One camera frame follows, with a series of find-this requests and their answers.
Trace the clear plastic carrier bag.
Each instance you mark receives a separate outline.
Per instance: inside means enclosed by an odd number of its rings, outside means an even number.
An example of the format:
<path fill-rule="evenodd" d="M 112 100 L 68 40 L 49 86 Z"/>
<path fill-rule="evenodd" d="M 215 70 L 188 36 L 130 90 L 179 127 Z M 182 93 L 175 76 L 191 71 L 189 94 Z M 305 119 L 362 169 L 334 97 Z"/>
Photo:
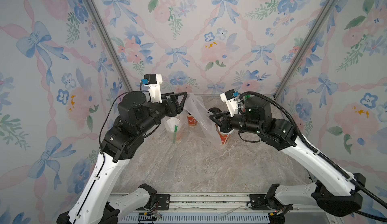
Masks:
<path fill-rule="evenodd" d="M 188 135 L 188 112 L 183 110 L 182 113 L 175 117 L 164 117 L 162 124 L 164 125 L 168 137 L 173 143 L 182 142 Z"/>

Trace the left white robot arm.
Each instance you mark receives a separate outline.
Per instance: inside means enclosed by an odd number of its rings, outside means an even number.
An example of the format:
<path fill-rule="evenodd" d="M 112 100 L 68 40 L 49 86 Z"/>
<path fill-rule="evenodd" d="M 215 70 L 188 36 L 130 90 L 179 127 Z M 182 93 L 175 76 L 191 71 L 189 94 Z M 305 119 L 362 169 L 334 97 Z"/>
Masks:
<path fill-rule="evenodd" d="M 183 111 L 187 93 L 162 94 L 161 103 L 152 102 L 142 91 L 121 97 L 119 116 L 99 141 L 100 153 L 90 179 L 74 207 L 59 215 L 58 224 L 116 224 L 140 208 L 152 212 L 156 206 L 157 191 L 148 184 L 116 201 L 109 202 L 108 198 L 145 138 L 164 117 L 175 117 Z"/>

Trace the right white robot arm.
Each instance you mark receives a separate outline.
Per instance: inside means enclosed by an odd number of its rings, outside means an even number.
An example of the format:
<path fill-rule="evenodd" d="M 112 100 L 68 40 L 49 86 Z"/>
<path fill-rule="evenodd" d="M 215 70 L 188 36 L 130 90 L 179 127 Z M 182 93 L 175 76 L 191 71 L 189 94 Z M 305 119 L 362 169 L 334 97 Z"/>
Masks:
<path fill-rule="evenodd" d="M 270 103 L 257 96 L 241 100 L 234 91 L 221 94 L 221 100 L 228 110 L 210 116 L 220 128 L 221 133 L 252 133 L 259 136 L 265 144 L 290 156 L 317 178 L 307 185 L 271 185 L 263 200 L 251 203 L 253 209 L 266 206 L 284 215 L 294 204 L 317 206 L 323 211 L 344 217 L 361 210 L 363 197 L 359 188 L 351 183 L 360 180 L 361 174 L 349 173 L 344 177 L 331 164 L 320 157 L 321 152 L 309 142 L 302 142 L 302 134 L 290 121 L 273 118 Z"/>

